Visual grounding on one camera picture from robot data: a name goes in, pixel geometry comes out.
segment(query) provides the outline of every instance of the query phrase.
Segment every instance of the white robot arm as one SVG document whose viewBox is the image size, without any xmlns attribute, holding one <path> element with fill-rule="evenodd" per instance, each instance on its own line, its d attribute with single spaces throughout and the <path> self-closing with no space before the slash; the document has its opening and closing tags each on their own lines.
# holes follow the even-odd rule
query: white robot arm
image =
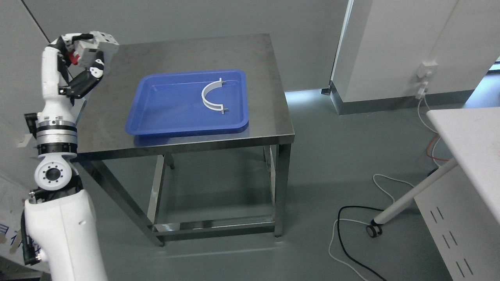
<svg viewBox="0 0 500 281">
<path fill-rule="evenodd" d="M 88 94 L 103 78 L 118 50 L 109 34 L 70 33 L 49 44 L 42 55 L 41 113 L 25 114 L 36 138 L 40 164 L 34 172 L 37 189 L 24 203 L 21 235 L 24 262 L 48 262 L 53 281 L 107 281 L 96 232 L 96 216 L 78 171 L 70 163 L 77 156 L 75 99 Z M 85 70 L 69 80 L 68 66 Z M 35 255 L 28 234 L 40 246 Z"/>
</svg>

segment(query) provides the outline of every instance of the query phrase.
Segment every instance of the power plug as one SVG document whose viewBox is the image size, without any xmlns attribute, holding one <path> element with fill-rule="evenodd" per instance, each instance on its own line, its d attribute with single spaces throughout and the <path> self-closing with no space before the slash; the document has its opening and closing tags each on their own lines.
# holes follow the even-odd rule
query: power plug
<svg viewBox="0 0 500 281">
<path fill-rule="evenodd" d="M 415 94 L 415 99 L 421 100 L 426 96 L 428 85 L 429 85 L 429 81 L 422 82 L 420 89 L 418 89 L 418 91 Z"/>
</svg>

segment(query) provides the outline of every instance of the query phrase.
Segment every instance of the white cable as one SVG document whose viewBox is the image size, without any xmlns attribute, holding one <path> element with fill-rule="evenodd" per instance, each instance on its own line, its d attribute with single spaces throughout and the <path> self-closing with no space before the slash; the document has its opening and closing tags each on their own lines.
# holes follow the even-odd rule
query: white cable
<svg viewBox="0 0 500 281">
<path fill-rule="evenodd" d="M 431 108 L 429 107 L 429 105 L 427 104 L 427 99 L 426 99 L 426 96 L 424 95 L 423 96 L 423 102 L 425 103 L 425 106 L 427 107 L 427 110 L 431 110 Z"/>
<path fill-rule="evenodd" d="M 433 131 L 434 133 L 436 133 L 436 134 L 437 134 L 438 132 L 437 132 L 437 131 L 435 131 L 434 129 L 432 129 L 431 127 L 427 126 L 427 124 L 426 124 L 426 123 L 424 122 L 424 120 L 422 119 L 422 116 L 420 116 L 420 104 L 422 103 L 422 100 L 424 100 L 424 101 L 426 100 L 425 96 L 424 96 L 424 98 L 421 98 L 421 99 L 418 101 L 418 105 L 416 106 L 416 113 L 418 114 L 418 118 L 420 118 L 420 121 L 422 121 L 422 124 L 423 124 L 424 126 L 426 126 L 426 127 L 427 127 L 427 129 L 429 129 L 429 130 L 431 130 L 431 131 Z"/>
<path fill-rule="evenodd" d="M 412 188 L 414 188 L 415 186 L 407 181 L 404 181 L 404 180 L 400 180 L 400 179 L 397 179 L 397 178 L 392 178 L 390 176 L 386 176 L 384 174 L 379 174 L 379 173 L 376 173 L 373 175 L 372 179 L 373 179 L 373 183 L 378 187 L 378 189 L 380 189 L 383 193 L 387 194 L 391 199 L 392 199 L 392 203 L 396 202 L 396 200 L 394 199 L 394 197 L 392 195 L 389 194 L 389 192 L 385 191 L 378 183 L 377 181 L 375 180 L 375 177 L 376 176 L 379 176 L 379 177 L 384 177 L 386 179 L 389 179 L 389 180 L 393 180 L 393 181 L 396 181 L 396 182 L 400 182 L 400 183 L 404 183 L 404 184 L 407 184 L 409 186 L 411 186 Z"/>
<path fill-rule="evenodd" d="M 362 225 L 366 225 L 366 226 L 369 226 L 368 223 L 366 222 L 363 222 L 363 221 L 359 221 L 359 220 L 354 220 L 354 219 L 348 219 L 348 218 L 341 218 L 340 219 L 341 221 L 348 221 L 348 222 L 353 222 L 353 223 L 358 223 L 358 224 L 362 224 Z M 334 260 L 336 260 L 337 262 L 341 263 L 341 264 L 344 264 L 346 266 L 348 266 L 350 269 L 352 269 L 359 277 L 361 277 L 361 279 L 363 279 L 364 281 L 368 281 L 368 279 L 364 278 L 361 273 L 359 273 L 354 267 L 352 267 L 352 265 L 350 265 L 349 263 L 343 261 L 343 260 L 340 260 L 336 257 L 334 257 L 332 255 L 332 252 L 330 251 L 330 248 L 332 247 L 332 243 L 334 242 L 334 238 L 335 238 L 335 225 L 337 224 L 339 220 L 336 219 L 335 222 L 333 223 L 333 230 L 331 231 L 331 240 L 330 240 L 330 245 L 328 245 L 328 255 L 330 255 L 330 257 Z"/>
<path fill-rule="evenodd" d="M 436 146 L 438 145 L 439 141 L 441 140 L 441 137 L 439 137 L 436 142 L 434 143 L 434 146 L 432 147 L 432 152 L 431 152 L 431 156 L 432 156 L 432 161 L 434 161 L 434 164 L 436 164 L 437 167 L 441 167 L 441 165 L 439 165 L 439 163 L 436 161 L 436 159 L 434 159 L 434 150 L 436 149 Z"/>
<path fill-rule="evenodd" d="M 378 189 L 380 189 L 382 192 L 384 192 L 385 194 L 387 194 L 391 199 L 392 199 L 392 203 L 395 202 L 395 199 L 394 197 L 389 194 L 389 192 L 385 191 L 378 183 L 377 181 L 375 181 L 375 177 L 376 176 L 379 176 L 379 177 L 384 177 L 386 179 L 389 179 L 389 180 L 393 180 L 393 181 L 396 181 L 396 182 L 400 182 L 400 183 L 404 183 L 404 184 L 407 184 L 409 186 L 411 186 L 412 188 L 414 188 L 415 186 L 407 181 L 404 181 L 404 180 L 400 180 L 400 179 L 397 179 L 397 178 L 392 178 L 390 176 L 386 176 L 384 174 L 380 174 L 380 173 L 376 173 L 373 175 L 372 179 L 373 179 L 373 182 L 375 183 L 375 185 L 378 187 Z M 363 221 L 359 221 L 359 220 L 354 220 L 354 219 L 349 219 L 349 218 L 341 218 L 340 219 L 341 221 L 348 221 L 348 222 L 353 222 L 353 223 L 358 223 L 358 224 L 362 224 L 362 225 L 366 225 L 366 226 L 369 226 L 370 224 L 369 223 L 366 223 L 366 222 L 363 222 Z M 330 257 L 334 260 L 336 260 L 337 262 L 341 263 L 341 264 L 344 264 L 346 266 L 348 266 L 350 269 L 352 269 L 361 279 L 363 279 L 364 281 L 368 281 L 368 279 L 364 278 L 354 267 L 352 267 L 352 265 L 348 264 L 347 262 L 343 261 L 343 260 L 340 260 L 336 257 L 334 257 L 332 255 L 332 252 L 330 251 L 330 248 L 332 247 L 332 243 L 334 242 L 334 238 L 335 238 L 335 225 L 337 224 L 339 220 L 335 220 L 335 222 L 333 223 L 333 230 L 331 232 L 331 240 L 330 240 L 330 244 L 328 245 L 328 254 L 330 255 Z"/>
</svg>

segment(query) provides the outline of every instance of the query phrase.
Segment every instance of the desk leg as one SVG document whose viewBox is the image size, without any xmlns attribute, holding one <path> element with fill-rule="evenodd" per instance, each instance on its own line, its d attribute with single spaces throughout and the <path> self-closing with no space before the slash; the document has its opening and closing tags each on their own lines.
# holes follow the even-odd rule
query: desk leg
<svg viewBox="0 0 500 281">
<path fill-rule="evenodd" d="M 269 183 L 271 187 L 271 202 L 272 207 L 275 208 L 275 190 L 276 190 L 276 165 L 273 157 L 273 149 L 270 145 L 264 146 L 264 160 L 267 165 L 267 174 L 269 176 Z"/>
<path fill-rule="evenodd" d="M 147 207 L 147 218 L 153 224 L 157 223 L 158 210 L 160 209 L 160 199 L 162 198 L 162 188 L 165 178 L 165 166 L 172 167 L 173 159 L 171 164 L 169 163 L 167 155 L 158 155 L 156 159 L 156 168 L 154 169 L 151 195 L 149 197 L 149 206 Z"/>
<path fill-rule="evenodd" d="M 278 144 L 276 155 L 276 181 L 274 186 L 274 236 L 283 235 L 285 200 L 287 195 L 290 151 L 292 144 Z"/>
<path fill-rule="evenodd" d="M 133 223 L 157 246 L 164 246 L 163 237 L 153 234 L 150 227 L 153 223 L 144 214 L 130 194 L 125 190 L 110 169 L 101 160 L 82 161 L 80 165 L 99 184 L 99 186 L 125 212 Z"/>
<path fill-rule="evenodd" d="M 408 193 L 399 198 L 392 205 L 387 207 L 383 212 L 377 215 L 372 224 L 375 225 L 383 225 L 388 221 L 392 220 L 395 216 L 401 213 L 404 209 L 408 208 L 408 206 L 413 202 L 413 198 L 417 196 L 419 193 L 424 191 L 428 186 L 437 181 L 441 176 L 448 173 L 451 169 L 457 166 L 457 160 L 455 158 L 450 159 L 446 164 L 442 165 L 439 169 L 433 172 L 430 176 L 426 177 L 421 183 L 412 188 Z"/>
</svg>

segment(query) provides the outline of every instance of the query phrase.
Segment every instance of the wall outlet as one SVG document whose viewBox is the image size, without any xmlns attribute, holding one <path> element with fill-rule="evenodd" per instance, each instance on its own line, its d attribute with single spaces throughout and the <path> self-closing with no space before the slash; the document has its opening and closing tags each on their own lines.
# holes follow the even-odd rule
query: wall outlet
<svg viewBox="0 0 500 281">
<path fill-rule="evenodd" d="M 423 61 L 418 67 L 416 75 L 418 78 L 424 78 L 427 74 L 429 74 L 427 75 L 427 77 L 429 77 L 436 72 L 438 65 L 439 64 L 435 61 Z"/>
</svg>

